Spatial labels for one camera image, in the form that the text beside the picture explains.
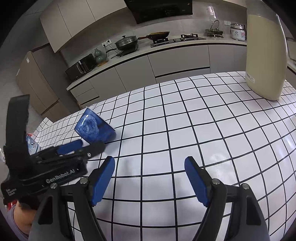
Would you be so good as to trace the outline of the person's left hand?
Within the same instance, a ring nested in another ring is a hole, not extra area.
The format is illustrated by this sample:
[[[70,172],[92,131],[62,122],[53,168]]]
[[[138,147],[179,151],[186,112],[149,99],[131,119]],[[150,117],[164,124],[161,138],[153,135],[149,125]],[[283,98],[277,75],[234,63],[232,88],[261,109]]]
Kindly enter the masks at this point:
[[[18,229],[29,235],[37,211],[23,206],[17,201],[14,209],[14,221]]]

